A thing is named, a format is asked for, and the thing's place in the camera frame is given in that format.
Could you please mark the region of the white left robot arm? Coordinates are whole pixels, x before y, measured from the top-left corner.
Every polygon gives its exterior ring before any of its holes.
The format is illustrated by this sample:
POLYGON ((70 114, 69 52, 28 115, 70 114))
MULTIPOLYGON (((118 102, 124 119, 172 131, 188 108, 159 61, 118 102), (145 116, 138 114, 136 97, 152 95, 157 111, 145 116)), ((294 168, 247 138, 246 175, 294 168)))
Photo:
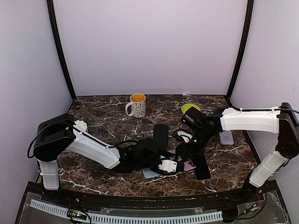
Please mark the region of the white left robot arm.
POLYGON ((38 126, 27 157, 35 157, 43 177, 47 195, 55 203, 63 203, 66 193, 59 188, 57 158, 63 151, 80 154, 115 173, 126 174, 149 168, 161 175, 183 172, 184 162, 178 154, 164 151, 152 138, 125 140, 107 144, 87 132, 87 124, 74 120, 68 113, 47 120, 38 126))

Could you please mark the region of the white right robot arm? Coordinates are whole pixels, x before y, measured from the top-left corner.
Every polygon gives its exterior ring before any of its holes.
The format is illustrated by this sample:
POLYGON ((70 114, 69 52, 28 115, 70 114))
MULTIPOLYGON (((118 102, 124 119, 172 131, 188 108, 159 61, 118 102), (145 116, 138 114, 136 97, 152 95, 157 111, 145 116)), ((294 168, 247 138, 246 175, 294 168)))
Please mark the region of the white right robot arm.
POLYGON ((239 191, 238 198, 249 202, 256 196, 256 188, 276 173, 287 161, 299 154, 299 122, 289 103, 266 109, 216 108, 209 114, 189 108, 182 117, 194 135, 181 143, 176 152, 186 160, 204 153, 208 141, 223 131, 260 131, 278 135, 276 146, 249 176, 249 184, 239 191))

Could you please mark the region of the pink phone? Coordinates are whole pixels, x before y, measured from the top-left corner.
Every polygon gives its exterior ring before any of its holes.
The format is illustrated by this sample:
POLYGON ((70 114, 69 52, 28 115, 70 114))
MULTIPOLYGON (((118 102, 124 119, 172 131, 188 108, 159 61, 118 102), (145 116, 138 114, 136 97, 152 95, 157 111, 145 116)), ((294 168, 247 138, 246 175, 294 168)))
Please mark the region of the pink phone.
MULTIPOLYGON (((176 153, 175 150, 170 150, 167 152, 172 160, 182 161, 182 158, 179 156, 175 159, 176 153)), ((196 168, 196 166, 191 161, 185 161, 183 165, 181 165, 180 172, 191 172, 196 168)))

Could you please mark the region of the light blue phone case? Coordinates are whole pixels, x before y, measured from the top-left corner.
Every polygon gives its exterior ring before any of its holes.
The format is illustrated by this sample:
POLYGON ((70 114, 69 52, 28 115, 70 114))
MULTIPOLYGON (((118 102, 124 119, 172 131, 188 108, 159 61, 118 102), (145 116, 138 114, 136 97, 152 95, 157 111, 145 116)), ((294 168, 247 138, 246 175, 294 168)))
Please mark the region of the light blue phone case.
POLYGON ((155 178, 155 177, 159 177, 160 174, 152 171, 150 168, 144 168, 142 169, 143 175, 146 179, 151 179, 151 178, 155 178))

